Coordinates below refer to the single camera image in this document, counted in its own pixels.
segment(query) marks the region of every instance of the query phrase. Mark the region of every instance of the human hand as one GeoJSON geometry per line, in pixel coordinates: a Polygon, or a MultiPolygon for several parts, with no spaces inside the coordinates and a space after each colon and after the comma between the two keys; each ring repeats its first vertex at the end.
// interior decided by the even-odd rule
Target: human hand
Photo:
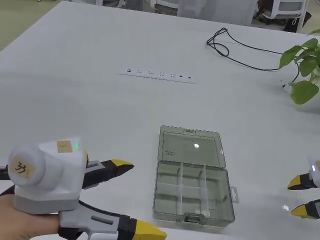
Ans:
{"type": "Polygon", "coordinates": [[[31,215],[14,209],[14,195],[0,196],[0,240],[29,240],[57,234],[60,226],[56,214],[31,215]]]}

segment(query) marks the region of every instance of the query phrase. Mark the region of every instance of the floor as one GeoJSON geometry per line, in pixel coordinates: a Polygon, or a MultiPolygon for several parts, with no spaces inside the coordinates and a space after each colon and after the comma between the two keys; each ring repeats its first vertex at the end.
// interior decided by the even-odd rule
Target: floor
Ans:
{"type": "MultiPolygon", "coordinates": [[[[320,29],[320,4],[315,1],[309,0],[312,18],[302,29],[304,34],[320,29]]],[[[0,0],[0,51],[58,3],[59,0],[0,0]]]]}

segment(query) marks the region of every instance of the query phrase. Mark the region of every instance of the table surface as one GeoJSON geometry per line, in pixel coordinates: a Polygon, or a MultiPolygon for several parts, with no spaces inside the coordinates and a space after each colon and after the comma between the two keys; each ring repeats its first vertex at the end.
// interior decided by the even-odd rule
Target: table surface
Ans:
{"type": "MultiPolygon", "coordinates": [[[[277,72],[252,70],[206,46],[222,27],[241,42],[279,52],[309,38],[58,4],[0,53],[0,164],[16,144],[81,136],[90,160],[135,164],[125,175],[82,191],[81,199],[167,227],[152,218],[160,126],[216,131],[230,184],[238,190],[236,220],[214,235],[174,225],[164,228],[167,239],[319,239],[319,222],[282,208],[317,199],[317,190],[296,193],[286,186],[308,171],[308,156],[319,154],[320,115],[297,111],[281,89],[281,81],[295,77],[294,65],[277,72]],[[198,83],[117,74],[126,67],[181,72],[198,83]]],[[[279,55],[234,44],[225,35],[218,40],[228,45],[231,57],[261,68],[278,66],[279,55]]],[[[10,185],[2,182],[0,191],[10,185]]]]}

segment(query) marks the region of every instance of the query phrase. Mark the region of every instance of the box lid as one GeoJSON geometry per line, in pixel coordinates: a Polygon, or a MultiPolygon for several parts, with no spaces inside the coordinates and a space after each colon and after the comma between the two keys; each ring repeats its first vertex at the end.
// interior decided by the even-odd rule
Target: box lid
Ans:
{"type": "Polygon", "coordinates": [[[162,126],[158,161],[171,161],[225,168],[219,133],[162,126]]]}

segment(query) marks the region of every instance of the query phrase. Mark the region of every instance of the handwritten number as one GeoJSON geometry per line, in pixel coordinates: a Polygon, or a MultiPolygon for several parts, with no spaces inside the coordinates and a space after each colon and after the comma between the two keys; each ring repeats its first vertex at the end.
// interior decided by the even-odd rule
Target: handwritten number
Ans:
{"type": "Polygon", "coordinates": [[[27,166],[19,162],[18,166],[15,168],[18,174],[23,174],[26,171],[27,166]]]}

